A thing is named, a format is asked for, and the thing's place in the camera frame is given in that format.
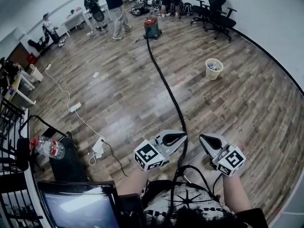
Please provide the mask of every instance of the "white plug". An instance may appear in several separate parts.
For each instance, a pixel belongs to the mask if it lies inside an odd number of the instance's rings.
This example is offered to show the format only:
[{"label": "white plug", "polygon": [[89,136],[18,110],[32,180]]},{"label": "white plug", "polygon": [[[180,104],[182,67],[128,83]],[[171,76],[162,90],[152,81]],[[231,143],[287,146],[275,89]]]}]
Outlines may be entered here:
[{"label": "white plug", "polygon": [[81,103],[78,102],[76,105],[70,107],[70,112],[74,112],[74,111],[77,111],[79,108],[81,107]]}]

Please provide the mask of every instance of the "trash bin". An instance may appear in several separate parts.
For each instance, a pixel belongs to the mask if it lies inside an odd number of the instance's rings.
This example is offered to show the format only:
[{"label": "trash bin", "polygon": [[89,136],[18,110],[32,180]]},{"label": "trash bin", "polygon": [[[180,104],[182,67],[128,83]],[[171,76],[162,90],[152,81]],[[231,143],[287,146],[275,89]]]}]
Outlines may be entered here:
[{"label": "trash bin", "polygon": [[33,77],[35,80],[41,82],[43,80],[43,75],[33,64],[30,64],[29,67],[33,70],[30,76]]},{"label": "trash bin", "polygon": [[206,78],[216,80],[219,74],[223,71],[223,64],[217,59],[209,58],[206,61]]}]

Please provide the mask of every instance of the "water bottle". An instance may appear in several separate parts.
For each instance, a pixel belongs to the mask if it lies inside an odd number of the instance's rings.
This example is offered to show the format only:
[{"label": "water bottle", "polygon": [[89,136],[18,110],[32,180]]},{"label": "water bottle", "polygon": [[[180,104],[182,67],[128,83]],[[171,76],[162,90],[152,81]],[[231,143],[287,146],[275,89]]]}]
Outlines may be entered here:
[{"label": "water bottle", "polygon": [[62,159],[66,153],[66,149],[62,143],[51,140],[46,136],[38,136],[30,143],[39,153],[57,160]]}]

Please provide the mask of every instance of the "sneaker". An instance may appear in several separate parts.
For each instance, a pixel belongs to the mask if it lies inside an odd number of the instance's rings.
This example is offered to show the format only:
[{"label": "sneaker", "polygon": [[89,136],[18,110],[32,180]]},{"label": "sneaker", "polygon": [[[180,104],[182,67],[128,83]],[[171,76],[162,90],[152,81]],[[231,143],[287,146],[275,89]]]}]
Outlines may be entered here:
[{"label": "sneaker", "polygon": [[169,176],[167,174],[160,174],[159,177],[157,178],[158,181],[160,180],[168,180],[169,179]]},{"label": "sneaker", "polygon": [[129,32],[131,29],[132,29],[132,26],[129,25],[129,29],[128,29],[128,30],[125,30],[125,32]]},{"label": "sneaker", "polygon": [[114,40],[121,40],[122,38],[122,36],[113,37]]}]

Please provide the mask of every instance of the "office chair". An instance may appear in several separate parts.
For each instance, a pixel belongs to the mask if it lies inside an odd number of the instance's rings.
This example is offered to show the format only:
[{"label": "office chair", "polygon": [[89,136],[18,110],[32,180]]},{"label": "office chair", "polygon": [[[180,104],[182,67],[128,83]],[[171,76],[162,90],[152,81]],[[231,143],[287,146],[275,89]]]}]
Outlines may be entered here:
[{"label": "office chair", "polygon": [[208,0],[210,7],[210,15],[209,15],[209,22],[213,25],[213,28],[207,28],[205,29],[206,31],[208,30],[215,30],[217,31],[217,35],[214,37],[216,40],[219,36],[220,33],[223,33],[229,38],[229,41],[231,41],[231,36],[229,35],[229,30],[233,28],[237,23],[230,19],[230,15],[232,11],[237,12],[235,9],[228,8],[229,13],[225,13],[222,11],[222,5],[226,2],[226,0]]},{"label": "office chair", "polygon": [[210,10],[208,9],[210,6],[203,4],[205,1],[202,0],[196,0],[199,1],[200,6],[192,6],[193,12],[197,13],[199,16],[198,17],[193,17],[191,21],[191,25],[194,22],[202,21],[203,22],[203,28],[206,30],[206,24],[205,22],[209,22],[209,16],[210,16]]}]

